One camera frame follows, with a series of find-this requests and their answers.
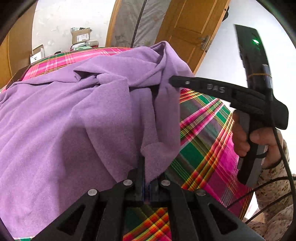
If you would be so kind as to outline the floral sleeve right forearm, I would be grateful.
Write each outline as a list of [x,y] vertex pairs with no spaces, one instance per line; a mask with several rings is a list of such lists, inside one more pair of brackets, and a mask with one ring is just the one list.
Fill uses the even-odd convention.
[[[287,175],[284,163],[281,161],[273,168],[261,171],[258,185]],[[255,192],[260,210],[271,202],[290,192],[288,180],[273,182]],[[292,197],[287,197],[263,212],[264,221],[251,221],[248,227],[257,232],[265,240],[280,240],[289,228],[293,218]]]

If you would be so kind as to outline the person's right hand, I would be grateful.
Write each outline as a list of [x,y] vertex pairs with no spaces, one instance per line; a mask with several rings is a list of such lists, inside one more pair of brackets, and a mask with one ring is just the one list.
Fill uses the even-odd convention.
[[[234,125],[232,127],[232,142],[234,144],[234,152],[245,157],[250,150],[247,133],[243,130],[239,122],[239,113],[237,110],[233,112]],[[271,169],[277,166],[281,161],[281,154],[276,143],[276,139],[272,128],[259,128],[250,134],[250,140],[258,145],[267,146],[267,155],[262,164],[262,169]]]

